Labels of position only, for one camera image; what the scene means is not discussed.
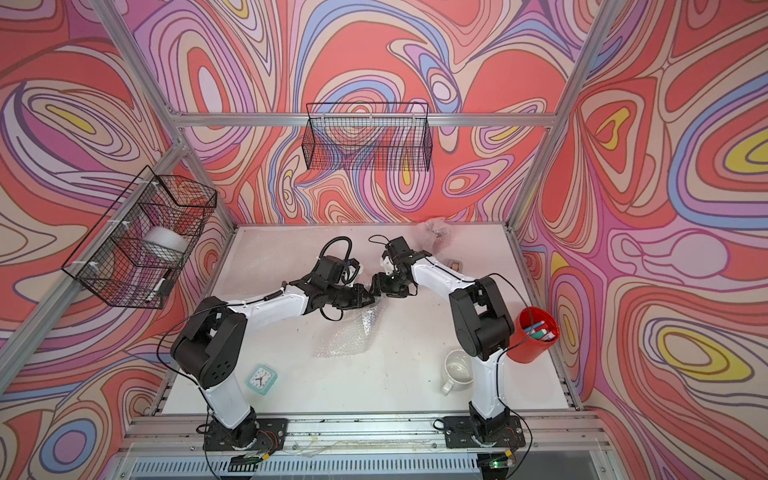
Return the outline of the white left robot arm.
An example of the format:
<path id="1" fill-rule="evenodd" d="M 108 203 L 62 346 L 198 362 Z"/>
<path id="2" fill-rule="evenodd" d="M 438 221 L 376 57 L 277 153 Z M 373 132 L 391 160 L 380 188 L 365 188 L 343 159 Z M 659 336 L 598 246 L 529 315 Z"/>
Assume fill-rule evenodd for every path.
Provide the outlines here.
<path id="1" fill-rule="evenodd" d="M 312 271 L 277 291 L 240 301 L 211 296 L 196 308 L 171 347 L 171 357 L 202 392 L 213 417 L 235 431 L 255 424 L 255 412 L 234 377 L 245 337 L 326 306 L 341 312 L 368 307 L 375 297 L 361 283 L 345 283 L 347 262 L 322 257 Z"/>

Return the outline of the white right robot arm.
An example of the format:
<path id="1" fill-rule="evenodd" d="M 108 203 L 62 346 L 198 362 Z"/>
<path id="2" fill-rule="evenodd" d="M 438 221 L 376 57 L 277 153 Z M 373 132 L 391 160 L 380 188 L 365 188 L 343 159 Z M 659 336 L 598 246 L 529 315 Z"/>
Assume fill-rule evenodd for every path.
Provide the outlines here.
<path id="1" fill-rule="evenodd" d="M 514 322 L 494 279 L 472 278 L 452 270 L 431 253 L 412 249 L 402 236 L 383 246 L 384 270 L 372 277 L 371 293 L 406 298 L 426 288 L 446 300 L 455 336 L 471 359 L 470 415 L 485 423 L 508 418 L 511 410 L 502 399 L 498 363 L 510 348 Z"/>

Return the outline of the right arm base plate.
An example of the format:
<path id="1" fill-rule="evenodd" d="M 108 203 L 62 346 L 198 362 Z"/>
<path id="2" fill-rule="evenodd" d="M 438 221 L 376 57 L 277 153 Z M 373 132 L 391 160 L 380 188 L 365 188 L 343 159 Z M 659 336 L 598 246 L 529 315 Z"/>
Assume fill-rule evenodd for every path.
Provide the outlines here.
<path id="1" fill-rule="evenodd" d="M 489 421 L 471 416 L 446 416 L 439 418 L 434 426 L 443 433 L 449 449 L 506 448 L 516 451 L 527 445 L 518 416 L 502 414 Z"/>

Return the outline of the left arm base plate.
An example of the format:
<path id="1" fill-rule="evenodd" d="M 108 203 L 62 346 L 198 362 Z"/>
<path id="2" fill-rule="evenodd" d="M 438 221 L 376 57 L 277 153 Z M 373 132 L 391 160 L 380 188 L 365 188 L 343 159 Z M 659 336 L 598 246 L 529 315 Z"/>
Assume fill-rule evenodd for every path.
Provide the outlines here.
<path id="1" fill-rule="evenodd" d="M 272 454 L 283 449 L 287 427 L 286 418 L 261 418 L 235 429 L 227 429 L 217 419 L 212 419 L 203 433 L 203 448 L 211 452 Z"/>

